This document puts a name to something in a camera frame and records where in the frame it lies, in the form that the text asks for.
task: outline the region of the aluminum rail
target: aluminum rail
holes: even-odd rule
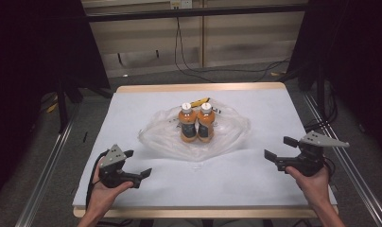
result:
[[[73,110],[73,115],[71,120],[68,122],[66,128],[62,133],[59,134],[58,139],[56,140],[55,146],[50,153],[49,159],[46,162],[46,165],[43,168],[43,172],[32,191],[32,194],[28,201],[26,202],[26,206],[21,213],[18,221],[16,223],[16,227],[28,227],[31,226],[33,219],[38,211],[38,208],[43,199],[43,195],[45,193],[47,184],[52,176],[53,170],[55,169],[55,165],[59,160],[59,156],[61,155],[61,151],[64,148],[64,145],[67,141],[67,138],[70,134],[70,131],[73,127],[74,120],[78,116],[80,103],[76,104],[75,109]]]
[[[321,114],[317,110],[318,105],[313,96],[309,94],[304,94],[304,99],[308,104],[309,109],[314,114],[318,123],[322,122]],[[336,133],[333,131],[332,127],[329,124],[324,125],[321,129],[327,136],[338,140]],[[380,204],[379,200],[374,195],[371,188],[366,184],[365,180],[362,178],[358,169],[356,168],[350,156],[348,155],[346,149],[333,148],[333,151],[338,156],[341,165],[343,166],[348,177],[353,183],[357,193],[359,194],[362,201],[366,205],[368,211],[370,212],[371,216],[373,217],[374,222],[376,222],[377,226],[382,227],[382,205]]]

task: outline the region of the gray carpet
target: gray carpet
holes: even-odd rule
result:
[[[232,66],[232,68],[244,70],[264,69],[265,67],[266,65]],[[276,68],[276,71],[284,71],[286,68],[287,66],[283,65]],[[208,78],[213,82],[250,82],[256,81],[262,76],[262,73],[246,72],[193,73],[187,71],[187,73]],[[265,76],[261,81],[274,81],[276,79],[276,77]],[[121,85],[202,82],[208,81],[185,76],[181,72],[175,71],[111,79],[111,92]],[[297,87],[296,79],[286,82],[286,87],[303,124],[309,122],[313,119],[313,115],[307,108],[303,93]],[[78,117],[74,119],[73,128],[52,173],[32,226],[76,226],[78,223],[78,219],[72,213],[71,204],[76,194],[82,170],[110,103],[109,99],[90,91],[83,90],[82,93],[85,98],[79,106]],[[340,100],[338,100],[338,105],[339,117],[332,124],[332,127],[340,140],[351,144],[351,147],[347,149],[349,155],[368,186],[382,203],[382,152],[370,135],[361,132],[354,115]],[[69,103],[69,110],[73,110],[73,106]],[[14,226],[17,222],[56,142],[59,125],[57,111],[53,113],[43,112],[40,115],[25,158],[0,194],[0,226]],[[325,153],[337,165],[337,172],[332,180],[332,185],[335,188],[334,193],[339,203],[341,218],[347,226],[375,226],[371,214],[357,194],[333,150],[327,149]],[[273,222],[274,226],[292,226],[295,221],[297,220],[276,219]]]

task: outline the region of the finger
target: finger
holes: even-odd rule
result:
[[[291,175],[291,177],[293,177],[295,180],[297,179],[300,179],[301,177],[303,177],[303,174],[298,171],[298,169],[292,167],[292,166],[287,166],[286,167],[286,172]]]
[[[318,171],[317,175],[321,175],[321,174],[329,176],[330,174],[329,168],[327,166],[324,166],[323,168],[321,168],[321,170]]]
[[[95,174],[94,174],[94,177],[93,177],[93,183],[99,181],[99,169],[100,169],[100,165],[102,164],[102,160],[103,160],[104,157],[102,157],[99,162],[97,162],[97,167],[95,168]]]
[[[124,191],[126,191],[127,189],[131,188],[134,186],[134,183],[133,182],[124,182],[122,184],[120,184],[119,186],[117,186],[114,191],[115,191],[115,194],[118,195]]]

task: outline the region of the wooden table edge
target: wooden table edge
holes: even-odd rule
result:
[[[162,85],[129,85],[117,88],[117,93],[137,92],[180,92],[180,91],[230,91],[286,89],[281,82],[249,82],[249,83],[195,83],[195,84],[162,84]]]
[[[339,213],[336,205],[333,208]],[[81,218],[84,207],[74,207],[74,216]],[[254,207],[254,208],[120,208],[111,209],[105,218],[316,218],[307,206]]]

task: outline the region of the black cable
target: black cable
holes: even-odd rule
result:
[[[255,80],[254,82],[257,82],[261,79],[263,79],[266,75],[266,73],[268,72],[268,70],[270,69],[273,69],[273,68],[276,68],[278,67],[279,65],[281,65],[282,63],[285,63],[285,62],[288,62],[289,58],[286,58],[282,61],[277,61],[277,62],[273,62],[271,63],[269,66],[267,66],[265,69],[260,69],[260,70],[244,70],[244,69],[205,69],[205,70],[196,70],[196,69],[192,69],[188,66],[188,64],[186,63],[185,61],[185,58],[184,58],[184,52],[183,52],[183,44],[182,44],[182,30],[180,28],[180,21],[179,21],[179,18],[177,18],[177,32],[176,32],[176,46],[175,46],[175,51],[174,51],[174,62],[176,64],[176,67],[180,70],[180,72],[182,72],[183,74],[187,75],[187,76],[190,76],[190,77],[196,77],[196,78],[199,78],[199,79],[204,79],[204,80],[207,80],[209,82],[213,82],[215,83],[214,81],[210,80],[210,79],[207,79],[207,78],[203,78],[203,77],[200,77],[200,76],[197,76],[197,75],[192,75],[192,74],[187,74],[185,73],[180,67],[179,65],[177,64],[177,46],[178,46],[178,43],[177,43],[177,40],[178,38],[180,37],[180,44],[181,44],[181,52],[182,52],[182,61],[185,65],[185,67],[192,71],[192,72],[195,72],[195,73],[209,73],[209,72],[244,72],[244,73],[260,73],[260,72],[265,72],[264,75],[260,78],[260,79],[257,79]]]
[[[329,158],[324,157],[324,165],[329,169],[329,182],[336,172],[336,164]]]
[[[312,227],[312,224],[309,222],[309,220],[305,220],[305,219],[298,220],[295,224],[293,224],[292,227],[297,227],[297,225],[300,224],[301,222],[303,222],[306,227]]]
[[[297,78],[304,70],[309,68],[312,65],[312,63],[313,61],[304,61],[298,68],[291,71],[287,71],[287,73],[283,77],[277,79],[277,81],[286,82],[287,80]]]
[[[336,102],[335,90],[333,89],[333,87],[331,85],[330,85],[330,94],[329,94],[329,98],[328,98],[328,105],[329,105],[328,115],[325,115],[323,117],[322,121],[315,123],[315,124],[309,124],[310,122],[312,122],[315,119],[309,121],[308,124],[304,125],[305,131],[314,131],[318,128],[321,128],[325,125],[332,123],[338,117],[339,110],[338,110],[338,105]]]
[[[106,156],[106,154],[107,154],[108,152],[109,152],[109,150],[106,150],[106,151],[100,153],[99,156],[97,157],[95,163],[94,163],[94,167],[93,167],[92,172],[91,172],[91,178],[90,178],[90,181],[88,182],[87,197],[86,197],[86,199],[85,199],[85,210],[88,209],[88,205],[89,205],[89,203],[90,203],[90,199],[91,199],[92,191],[93,191],[93,189],[94,189],[95,184],[98,183],[98,182],[100,181],[100,180],[99,180],[99,181],[97,181],[96,183],[93,183],[95,170],[96,170],[96,168],[97,168],[97,163],[99,163],[99,160],[100,160],[102,157]]]
[[[114,227],[125,227],[132,224],[132,219],[125,219],[120,223],[110,222],[110,221],[99,221],[97,223],[97,227],[105,227],[105,226],[114,226]]]

